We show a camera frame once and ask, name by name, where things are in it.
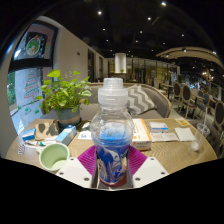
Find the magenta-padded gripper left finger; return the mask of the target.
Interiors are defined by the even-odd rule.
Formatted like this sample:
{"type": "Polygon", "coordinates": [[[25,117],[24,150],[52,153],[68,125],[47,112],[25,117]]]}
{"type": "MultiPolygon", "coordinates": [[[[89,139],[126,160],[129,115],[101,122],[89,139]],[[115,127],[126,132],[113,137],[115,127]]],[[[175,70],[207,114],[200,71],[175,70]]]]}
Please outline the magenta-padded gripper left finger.
{"type": "Polygon", "coordinates": [[[95,147],[90,147],[78,157],[70,157],[56,175],[81,187],[95,188],[98,182],[95,147]]]}

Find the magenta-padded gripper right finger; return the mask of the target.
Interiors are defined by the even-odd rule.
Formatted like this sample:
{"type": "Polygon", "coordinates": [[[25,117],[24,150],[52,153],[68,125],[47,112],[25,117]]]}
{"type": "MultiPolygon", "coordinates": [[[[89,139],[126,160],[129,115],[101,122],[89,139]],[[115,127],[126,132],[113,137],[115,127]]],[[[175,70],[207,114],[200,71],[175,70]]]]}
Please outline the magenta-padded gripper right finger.
{"type": "Polygon", "coordinates": [[[140,188],[168,175],[155,157],[147,157],[134,147],[128,150],[127,183],[131,188],[140,188]]]}

